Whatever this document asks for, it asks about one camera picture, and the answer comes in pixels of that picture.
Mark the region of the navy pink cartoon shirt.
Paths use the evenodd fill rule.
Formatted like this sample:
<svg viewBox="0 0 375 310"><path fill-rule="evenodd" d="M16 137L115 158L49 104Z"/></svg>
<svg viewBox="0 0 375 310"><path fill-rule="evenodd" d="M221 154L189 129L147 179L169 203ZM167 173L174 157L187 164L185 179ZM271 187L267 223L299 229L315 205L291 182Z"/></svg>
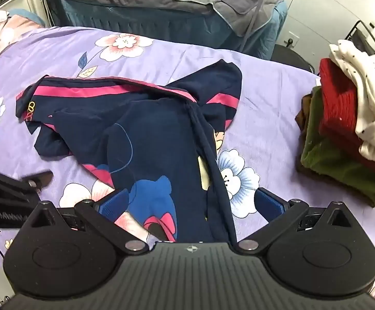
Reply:
<svg viewBox="0 0 375 310"><path fill-rule="evenodd" d="M220 60L166 86L104 77L45 76L16 100L44 158L72 155L99 181L128 189L115 221L141 239L236 242L217 163L218 134L232 123L242 74Z"/></svg>

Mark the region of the green folded garment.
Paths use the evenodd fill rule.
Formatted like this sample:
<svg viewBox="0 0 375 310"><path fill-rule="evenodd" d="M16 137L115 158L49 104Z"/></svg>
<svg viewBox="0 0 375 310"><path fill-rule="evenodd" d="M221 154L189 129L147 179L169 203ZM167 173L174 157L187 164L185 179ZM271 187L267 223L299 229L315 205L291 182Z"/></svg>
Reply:
<svg viewBox="0 0 375 310"><path fill-rule="evenodd" d="M361 192L370 206L375 206L375 172L353 160L319 132L323 104L320 87L308 95L305 127L301 133L300 167L308 173L334 179Z"/></svg>

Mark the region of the brown folded garment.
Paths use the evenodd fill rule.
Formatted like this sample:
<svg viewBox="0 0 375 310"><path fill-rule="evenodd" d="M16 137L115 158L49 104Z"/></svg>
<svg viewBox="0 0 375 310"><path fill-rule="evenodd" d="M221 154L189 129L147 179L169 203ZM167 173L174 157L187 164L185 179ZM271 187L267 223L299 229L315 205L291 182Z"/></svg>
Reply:
<svg viewBox="0 0 375 310"><path fill-rule="evenodd" d="M303 167L301 163L301 156L304 150L306 142L306 133L308 129L308 120L310 112L310 102L312 100L312 94L304 95L301 99L301 109L295 116L295 122L300 129L298 155L295 162L296 170L302 174L309 174L309 169Z"/></svg>

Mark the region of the red knit garment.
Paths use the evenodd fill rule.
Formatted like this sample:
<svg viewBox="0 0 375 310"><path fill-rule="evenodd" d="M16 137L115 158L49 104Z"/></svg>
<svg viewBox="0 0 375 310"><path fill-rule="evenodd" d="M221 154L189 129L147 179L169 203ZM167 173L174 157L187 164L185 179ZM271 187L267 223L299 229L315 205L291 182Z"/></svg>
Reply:
<svg viewBox="0 0 375 310"><path fill-rule="evenodd" d="M320 61L323 116L319 132L349 158L375 172L375 162L360 155L362 140L355 133L357 88L329 58Z"/></svg>

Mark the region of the black chair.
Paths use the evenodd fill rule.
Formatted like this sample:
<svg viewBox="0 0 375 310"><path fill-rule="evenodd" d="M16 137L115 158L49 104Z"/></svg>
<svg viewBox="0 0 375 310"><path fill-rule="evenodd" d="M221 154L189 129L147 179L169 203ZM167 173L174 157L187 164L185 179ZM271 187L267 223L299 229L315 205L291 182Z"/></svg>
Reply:
<svg viewBox="0 0 375 310"><path fill-rule="evenodd" d="M288 66L293 66L295 68L311 72L312 74L315 73L315 69L309 62L303 59L303 57L299 55L297 52L294 52L294 50L287 48L283 45L275 45L274 51L271 55L271 61L285 64Z"/></svg>

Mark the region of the white polka dot garment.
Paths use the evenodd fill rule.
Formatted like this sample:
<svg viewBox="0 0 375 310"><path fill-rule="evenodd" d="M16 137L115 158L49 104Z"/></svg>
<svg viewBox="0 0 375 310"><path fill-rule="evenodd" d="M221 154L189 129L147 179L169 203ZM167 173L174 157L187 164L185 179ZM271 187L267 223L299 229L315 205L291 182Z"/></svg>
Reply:
<svg viewBox="0 0 375 310"><path fill-rule="evenodd" d="M355 133L362 141L360 155L375 162L375 54L340 40L330 45L330 59L351 79L357 90Z"/></svg>

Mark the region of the teal bed skirt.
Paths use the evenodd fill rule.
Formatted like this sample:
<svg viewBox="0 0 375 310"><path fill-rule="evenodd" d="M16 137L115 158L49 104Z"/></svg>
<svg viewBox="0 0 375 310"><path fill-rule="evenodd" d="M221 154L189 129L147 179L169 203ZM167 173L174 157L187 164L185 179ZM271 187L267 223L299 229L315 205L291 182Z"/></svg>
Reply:
<svg viewBox="0 0 375 310"><path fill-rule="evenodd" d="M257 2L257 10L264 0ZM244 36L237 36L216 13L122 7L82 0L47 0L53 20L58 26L94 27L150 38L235 50L260 59L271 59L283 28L288 8L279 3L271 19L252 31L254 17Z"/></svg>

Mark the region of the wall power socket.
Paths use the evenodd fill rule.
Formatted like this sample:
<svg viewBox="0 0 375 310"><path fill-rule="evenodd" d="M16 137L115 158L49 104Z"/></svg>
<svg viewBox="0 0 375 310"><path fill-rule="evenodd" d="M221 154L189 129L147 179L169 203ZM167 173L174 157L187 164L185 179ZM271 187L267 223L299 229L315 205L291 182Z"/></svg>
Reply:
<svg viewBox="0 0 375 310"><path fill-rule="evenodd" d="M299 37L293 32L288 32L288 36L284 40L286 48L295 48L299 42Z"/></svg>

